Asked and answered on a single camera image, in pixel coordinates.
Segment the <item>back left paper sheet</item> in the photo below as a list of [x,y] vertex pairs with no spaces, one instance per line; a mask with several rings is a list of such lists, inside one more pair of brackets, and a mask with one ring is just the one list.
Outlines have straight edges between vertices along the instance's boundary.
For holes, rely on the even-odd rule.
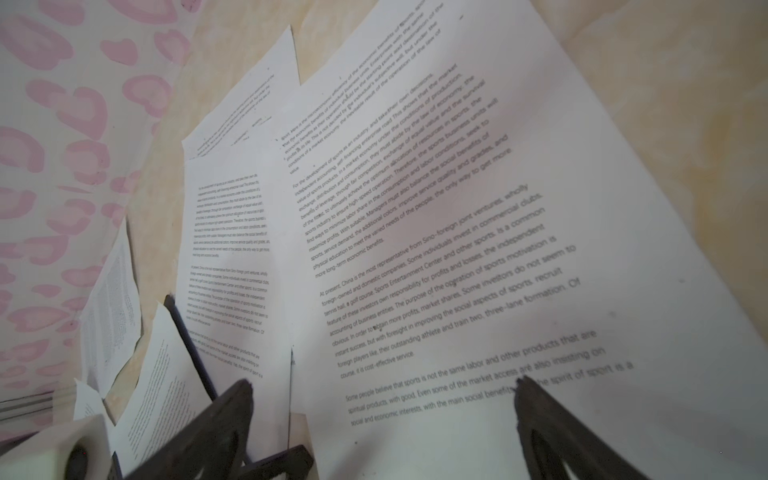
[[80,321],[81,379],[106,397],[142,333],[126,223],[119,228]]

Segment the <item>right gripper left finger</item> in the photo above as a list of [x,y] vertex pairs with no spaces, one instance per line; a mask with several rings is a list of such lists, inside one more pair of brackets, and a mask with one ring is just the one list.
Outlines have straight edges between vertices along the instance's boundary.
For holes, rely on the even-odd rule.
[[253,389],[242,379],[219,396],[130,479],[254,479],[244,464]]

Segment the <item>printed paper sheet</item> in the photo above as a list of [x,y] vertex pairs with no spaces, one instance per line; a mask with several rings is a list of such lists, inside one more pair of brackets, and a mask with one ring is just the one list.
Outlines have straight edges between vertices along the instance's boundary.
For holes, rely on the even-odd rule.
[[535,379],[653,479],[767,475],[767,348],[526,1],[380,1],[274,120],[324,479],[527,476]]
[[185,165],[176,306],[217,393],[253,387],[247,453],[289,437],[290,346],[264,203],[261,148],[242,143]]
[[211,404],[169,310],[157,306],[136,388],[116,424],[98,393],[76,381],[74,418],[100,416],[123,475],[149,460]]

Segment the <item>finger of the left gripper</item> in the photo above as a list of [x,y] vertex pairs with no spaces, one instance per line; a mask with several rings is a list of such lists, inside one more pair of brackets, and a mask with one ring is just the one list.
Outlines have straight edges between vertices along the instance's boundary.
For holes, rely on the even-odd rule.
[[297,445],[242,467],[239,480],[268,480],[284,475],[287,480],[306,480],[314,458],[304,445]]

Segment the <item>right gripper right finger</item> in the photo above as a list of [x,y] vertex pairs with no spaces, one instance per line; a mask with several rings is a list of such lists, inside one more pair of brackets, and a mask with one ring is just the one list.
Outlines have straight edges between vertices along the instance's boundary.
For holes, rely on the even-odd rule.
[[516,381],[514,406],[523,457],[532,479],[643,479],[534,379]]

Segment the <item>centre right paper sheet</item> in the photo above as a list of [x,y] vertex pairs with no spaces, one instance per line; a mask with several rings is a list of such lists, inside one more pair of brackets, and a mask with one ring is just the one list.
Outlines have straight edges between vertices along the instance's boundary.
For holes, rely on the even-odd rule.
[[300,86],[291,28],[182,141],[192,160],[240,143],[268,122]]

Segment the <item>blue folder black inside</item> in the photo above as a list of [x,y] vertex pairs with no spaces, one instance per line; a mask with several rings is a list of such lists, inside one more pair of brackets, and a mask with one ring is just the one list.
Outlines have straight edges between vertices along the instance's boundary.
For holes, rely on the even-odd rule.
[[181,340],[190,356],[194,369],[206,393],[208,394],[211,400],[216,400],[218,397],[218,394],[210,379],[210,376],[208,375],[205,365],[203,364],[199,356],[199,353],[189,334],[189,331],[184,324],[182,316],[176,306],[175,297],[172,294],[167,294],[164,298],[163,305],[171,315],[174,325],[176,326],[176,329],[179,332]]

